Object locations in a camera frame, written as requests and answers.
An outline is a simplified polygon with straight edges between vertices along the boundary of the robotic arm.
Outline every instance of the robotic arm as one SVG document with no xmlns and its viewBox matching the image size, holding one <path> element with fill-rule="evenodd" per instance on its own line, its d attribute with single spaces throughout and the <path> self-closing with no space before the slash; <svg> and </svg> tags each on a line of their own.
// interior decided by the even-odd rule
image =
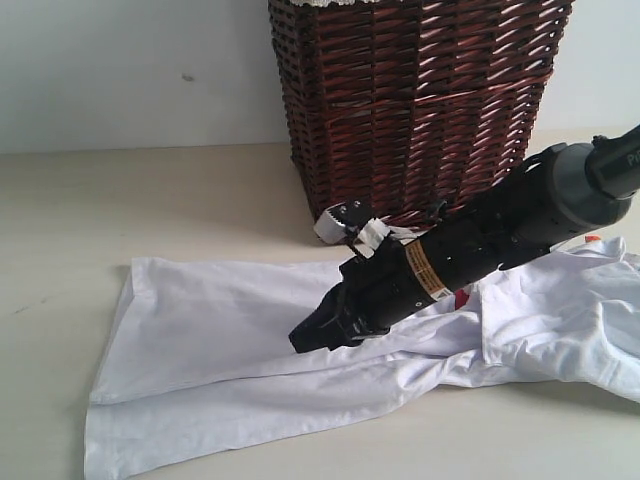
<svg viewBox="0 0 640 480">
<path fill-rule="evenodd" d="M 330 242 L 346 237 L 356 256 L 340 267 L 343 281 L 289 339 L 304 353 L 386 335 L 395 323 L 496 269 L 525 264 L 616 223 L 638 188 L 640 126 L 620 138 L 562 143 L 533 155 L 407 244 L 361 202 L 337 205 L 316 231 Z M 359 234 L 378 239 L 370 257 L 353 246 Z"/>
</svg>

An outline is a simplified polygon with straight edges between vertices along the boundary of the wicker basket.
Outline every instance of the wicker basket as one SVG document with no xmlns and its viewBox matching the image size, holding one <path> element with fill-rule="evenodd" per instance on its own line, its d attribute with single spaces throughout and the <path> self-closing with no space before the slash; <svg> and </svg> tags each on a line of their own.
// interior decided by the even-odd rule
<svg viewBox="0 0 640 480">
<path fill-rule="evenodd" d="M 315 217 L 368 199 L 425 227 L 522 161 L 572 0 L 270 0 L 292 158 Z"/>
</svg>

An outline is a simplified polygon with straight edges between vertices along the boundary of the beige table surface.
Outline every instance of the beige table surface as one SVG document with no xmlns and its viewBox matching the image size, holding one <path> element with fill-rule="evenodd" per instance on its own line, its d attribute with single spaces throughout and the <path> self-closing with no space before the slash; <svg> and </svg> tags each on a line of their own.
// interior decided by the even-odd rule
<svg viewBox="0 0 640 480">
<path fill-rule="evenodd" d="M 538 133 L 532 151 L 594 133 Z M 640 201 L 605 233 L 640 252 L 639 220 Z M 284 145 L 0 157 L 0 479 L 82 478 L 87 397 L 132 257 L 348 255 L 311 226 Z M 594 387 L 442 388 L 142 478 L 637 480 L 639 448 L 640 406 Z"/>
</svg>

